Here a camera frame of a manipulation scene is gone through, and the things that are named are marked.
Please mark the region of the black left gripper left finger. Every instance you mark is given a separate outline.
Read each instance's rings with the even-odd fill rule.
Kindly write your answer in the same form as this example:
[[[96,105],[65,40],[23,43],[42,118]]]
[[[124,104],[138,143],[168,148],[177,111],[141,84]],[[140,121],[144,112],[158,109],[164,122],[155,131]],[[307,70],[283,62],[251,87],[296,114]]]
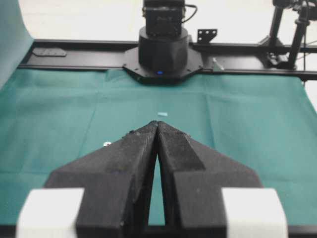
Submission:
[[[51,172],[46,188],[83,188],[80,238],[129,238],[148,224],[158,122]]]

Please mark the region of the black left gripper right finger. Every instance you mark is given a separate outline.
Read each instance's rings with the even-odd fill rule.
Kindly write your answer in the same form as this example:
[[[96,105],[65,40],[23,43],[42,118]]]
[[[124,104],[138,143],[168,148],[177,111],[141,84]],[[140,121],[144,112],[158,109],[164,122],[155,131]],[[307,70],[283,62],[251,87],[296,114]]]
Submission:
[[[257,173],[160,121],[157,129],[165,221],[181,229],[224,229],[221,188],[262,187]]]

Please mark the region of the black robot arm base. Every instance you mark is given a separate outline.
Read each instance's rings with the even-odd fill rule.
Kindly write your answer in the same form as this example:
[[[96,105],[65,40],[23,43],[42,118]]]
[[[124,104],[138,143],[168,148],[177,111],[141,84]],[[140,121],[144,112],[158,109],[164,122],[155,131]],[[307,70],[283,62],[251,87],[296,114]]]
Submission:
[[[145,0],[138,46],[124,53],[123,68],[149,84],[172,84],[203,68],[201,53],[190,48],[183,27],[183,0]]]

